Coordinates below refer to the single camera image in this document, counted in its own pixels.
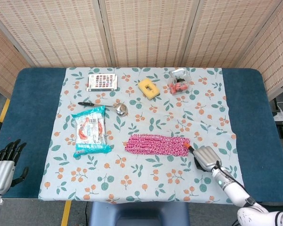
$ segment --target orange flower pattern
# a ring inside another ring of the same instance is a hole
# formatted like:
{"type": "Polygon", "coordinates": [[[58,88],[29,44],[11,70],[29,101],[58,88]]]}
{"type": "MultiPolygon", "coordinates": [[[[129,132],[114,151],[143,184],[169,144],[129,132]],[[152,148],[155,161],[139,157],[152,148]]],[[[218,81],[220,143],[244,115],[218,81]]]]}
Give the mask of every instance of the orange flower pattern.
{"type": "Polygon", "coordinates": [[[39,198],[85,200],[111,204],[124,202],[228,203],[211,174],[196,169],[193,155],[133,155],[124,150],[132,134],[188,137],[194,149],[211,146],[223,166],[243,183],[236,135],[226,104],[220,68],[187,68],[188,90],[172,96],[166,84],[174,68],[67,68],[60,93],[39,198]],[[113,91],[87,92],[88,75],[115,73],[113,91]],[[149,78],[160,95],[148,100],[137,83],[149,78]],[[73,157],[76,122],[71,114],[90,109],[78,102],[116,105],[124,103],[126,117],[113,108],[105,111],[107,154],[73,157]]]}

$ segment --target plastic package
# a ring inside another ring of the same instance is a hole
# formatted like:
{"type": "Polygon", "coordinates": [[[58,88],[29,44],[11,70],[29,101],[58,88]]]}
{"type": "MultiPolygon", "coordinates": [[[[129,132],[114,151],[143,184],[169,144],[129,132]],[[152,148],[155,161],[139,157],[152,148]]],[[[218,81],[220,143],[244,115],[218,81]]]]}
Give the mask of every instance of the plastic package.
{"type": "Polygon", "coordinates": [[[105,106],[101,106],[72,115],[77,124],[75,158],[82,154],[111,152],[105,141],[104,114],[105,106]]]}
{"type": "Polygon", "coordinates": [[[169,74],[168,87],[172,95],[185,92],[189,89],[191,77],[185,68],[179,68],[171,71],[169,74]]]}

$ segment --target robotic arm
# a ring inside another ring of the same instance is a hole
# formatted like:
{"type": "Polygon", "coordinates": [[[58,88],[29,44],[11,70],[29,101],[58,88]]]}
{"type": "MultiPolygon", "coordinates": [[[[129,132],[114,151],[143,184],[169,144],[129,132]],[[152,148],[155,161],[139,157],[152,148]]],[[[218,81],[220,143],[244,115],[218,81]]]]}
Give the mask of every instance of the robotic arm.
{"type": "Polygon", "coordinates": [[[20,141],[21,140],[18,139],[15,142],[11,142],[0,151],[0,211],[3,205],[2,195],[4,195],[10,187],[24,181],[28,173],[28,167],[25,167],[22,175],[17,179],[13,179],[21,151],[26,146],[26,143],[23,143],[17,148],[20,141]]]}
{"type": "Polygon", "coordinates": [[[194,155],[198,169],[212,172],[213,178],[231,199],[235,206],[241,207],[237,217],[242,226],[283,226],[283,212],[269,213],[258,204],[236,181],[231,174],[222,167],[222,162],[214,150],[207,146],[194,150],[190,145],[184,144],[194,155]]]}

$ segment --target yellow floor stripe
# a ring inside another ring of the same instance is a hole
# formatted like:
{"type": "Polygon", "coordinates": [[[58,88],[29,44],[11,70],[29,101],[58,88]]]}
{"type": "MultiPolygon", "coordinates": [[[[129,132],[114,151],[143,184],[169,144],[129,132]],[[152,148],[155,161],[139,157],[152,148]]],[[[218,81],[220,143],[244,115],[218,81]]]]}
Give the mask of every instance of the yellow floor stripe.
{"type": "Polygon", "coordinates": [[[9,99],[7,99],[5,101],[4,107],[3,107],[1,115],[0,115],[0,122],[3,122],[5,114],[6,114],[7,110],[8,110],[8,106],[9,106],[9,99]]]}
{"type": "Polygon", "coordinates": [[[71,201],[66,201],[65,206],[64,206],[64,213],[63,213],[61,226],[67,226],[67,224],[68,224],[70,206],[71,206],[71,201]]]}

